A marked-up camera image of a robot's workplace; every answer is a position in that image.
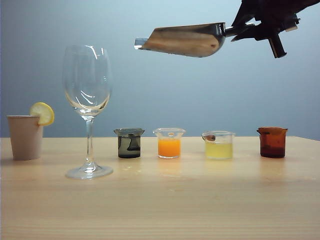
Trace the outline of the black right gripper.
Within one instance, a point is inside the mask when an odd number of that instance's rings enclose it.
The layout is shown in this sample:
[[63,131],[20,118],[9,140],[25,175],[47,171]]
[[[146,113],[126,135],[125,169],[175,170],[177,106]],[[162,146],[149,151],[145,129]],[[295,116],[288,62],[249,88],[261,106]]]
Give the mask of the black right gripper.
[[299,24],[297,17],[297,0],[242,0],[232,27],[246,26],[251,19],[261,21],[237,34],[231,41],[253,38],[256,41],[268,40],[273,56],[282,58],[285,52],[280,32],[296,30]]

